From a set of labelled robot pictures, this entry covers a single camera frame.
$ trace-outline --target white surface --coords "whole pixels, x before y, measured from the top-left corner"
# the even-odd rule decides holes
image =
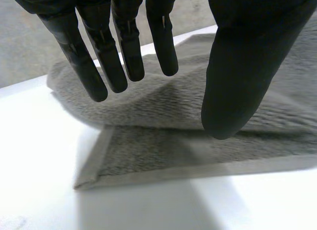
[[[100,128],[64,111],[45,77],[0,89],[0,230],[317,229],[317,168],[75,192]]]

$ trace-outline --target black robotic finger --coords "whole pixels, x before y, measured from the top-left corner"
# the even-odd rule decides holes
[[[218,30],[202,123],[217,139],[234,135],[253,116],[317,6],[317,0],[251,1],[253,6],[248,0],[209,0]]]
[[[172,76],[178,72],[178,61],[169,18],[175,0],[146,0],[147,18],[155,51],[163,73]]]
[[[111,0],[114,26],[123,55],[128,77],[131,81],[144,78],[139,30],[135,18],[143,0]]]
[[[78,4],[88,37],[93,44],[100,65],[110,88],[120,93],[127,89],[128,82],[121,66],[115,41],[109,29],[111,0],[97,1],[95,5]]]
[[[56,38],[89,96],[96,102],[104,101],[108,92],[80,36],[75,8],[70,13],[39,18]]]

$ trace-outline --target concrete floor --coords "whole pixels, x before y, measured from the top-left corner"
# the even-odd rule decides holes
[[[215,24],[208,0],[176,0],[171,20],[174,35]],[[14,0],[0,0],[0,21],[0,88],[44,75],[55,62],[66,59],[37,16],[26,12]],[[141,45],[151,43],[144,3],[139,9],[137,24]],[[81,20],[79,29],[95,59]],[[112,21],[110,29],[115,37]]]

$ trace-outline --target folded towel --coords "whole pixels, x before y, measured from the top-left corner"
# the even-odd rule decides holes
[[[121,94],[110,92],[101,103],[87,96],[67,62],[56,64],[48,86],[58,100],[76,117],[105,125],[75,187],[283,171],[317,163],[316,20],[315,12],[255,115],[224,141],[210,138],[201,124],[214,34],[195,35],[176,46],[179,72],[173,77],[162,74],[156,55],[143,57],[144,80],[129,82]],[[300,162],[289,166],[294,156]]]

